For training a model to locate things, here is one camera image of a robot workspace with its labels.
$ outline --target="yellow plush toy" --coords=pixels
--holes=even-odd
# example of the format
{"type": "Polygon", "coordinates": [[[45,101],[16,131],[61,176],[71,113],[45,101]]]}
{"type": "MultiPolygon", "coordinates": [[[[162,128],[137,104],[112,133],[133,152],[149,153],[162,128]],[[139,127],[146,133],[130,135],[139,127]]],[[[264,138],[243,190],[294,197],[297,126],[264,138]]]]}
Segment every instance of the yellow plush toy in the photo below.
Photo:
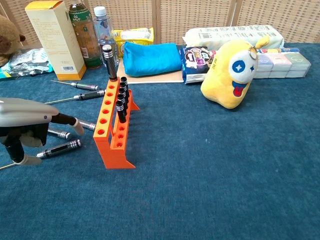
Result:
{"type": "Polygon", "coordinates": [[[227,109],[236,108],[244,99],[258,67],[257,49],[266,46],[269,36],[255,46],[236,39],[222,45],[201,84],[202,94],[227,109]]]}

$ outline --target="orange tool holder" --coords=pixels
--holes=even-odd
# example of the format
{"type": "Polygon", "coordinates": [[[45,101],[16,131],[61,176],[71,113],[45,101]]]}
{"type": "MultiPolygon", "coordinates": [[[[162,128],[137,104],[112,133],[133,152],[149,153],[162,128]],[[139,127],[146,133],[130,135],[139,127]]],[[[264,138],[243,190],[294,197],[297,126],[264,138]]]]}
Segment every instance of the orange tool holder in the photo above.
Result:
{"type": "Polygon", "coordinates": [[[106,169],[134,169],[136,167],[127,161],[126,148],[131,110],[140,109],[134,103],[132,90],[129,89],[126,121],[125,123],[121,123],[118,114],[115,114],[114,126],[112,128],[119,85],[120,78],[118,77],[117,81],[109,80],[106,86],[93,139],[106,169]]]}

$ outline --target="hex screwdriver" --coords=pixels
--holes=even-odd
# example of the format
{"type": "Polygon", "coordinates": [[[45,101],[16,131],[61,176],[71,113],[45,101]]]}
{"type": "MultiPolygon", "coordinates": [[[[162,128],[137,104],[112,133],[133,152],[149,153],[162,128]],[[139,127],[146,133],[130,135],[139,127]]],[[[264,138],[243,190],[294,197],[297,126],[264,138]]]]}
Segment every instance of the hex screwdriver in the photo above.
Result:
{"type": "Polygon", "coordinates": [[[76,89],[82,89],[82,90],[89,90],[89,91],[97,91],[100,89],[98,85],[91,85],[91,84],[84,84],[84,83],[79,83],[79,82],[64,82],[64,81],[54,81],[51,80],[52,82],[59,83],[59,84],[67,84],[71,85],[72,87],[76,89]]]}
{"type": "Polygon", "coordinates": [[[62,103],[62,102],[67,102],[67,101],[72,101],[72,100],[78,100],[78,101],[83,101],[83,100],[89,100],[89,99],[96,99],[103,97],[106,93],[106,90],[98,90],[98,91],[92,91],[88,93],[80,93],[78,95],[75,95],[70,98],[62,99],[62,100],[57,100],[57,101],[49,101],[45,102],[45,104],[57,104],[57,103],[62,103]]]}

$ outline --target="plush toy tongue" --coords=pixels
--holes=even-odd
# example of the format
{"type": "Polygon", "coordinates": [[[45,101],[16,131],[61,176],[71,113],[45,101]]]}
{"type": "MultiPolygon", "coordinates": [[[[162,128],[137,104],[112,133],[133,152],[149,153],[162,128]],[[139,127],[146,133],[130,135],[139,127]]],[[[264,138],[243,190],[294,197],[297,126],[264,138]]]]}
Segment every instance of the plush toy tongue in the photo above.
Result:
{"type": "Polygon", "coordinates": [[[240,84],[233,81],[232,86],[234,87],[233,95],[235,95],[236,97],[241,97],[242,91],[247,86],[247,84],[240,84]]]}

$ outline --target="barcode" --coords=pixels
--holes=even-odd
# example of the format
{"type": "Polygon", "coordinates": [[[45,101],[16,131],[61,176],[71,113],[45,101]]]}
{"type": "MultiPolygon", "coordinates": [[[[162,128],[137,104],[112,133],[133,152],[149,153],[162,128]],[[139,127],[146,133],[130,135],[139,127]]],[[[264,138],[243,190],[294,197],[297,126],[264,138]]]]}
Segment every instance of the barcode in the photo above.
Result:
{"type": "Polygon", "coordinates": [[[81,47],[82,56],[86,59],[89,58],[88,50],[85,47],[81,47]]]}
{"type": "Polygon", "coordinates": [[[199,33],[199,37],[201,39],[210,39],[212,38],[212,35],[210,33],[199,33]]]}
{"type": "Polygon", "coordinates": [[[64,71],[73,71],[74,67],[73,66],[62,66],[64,71]]]}

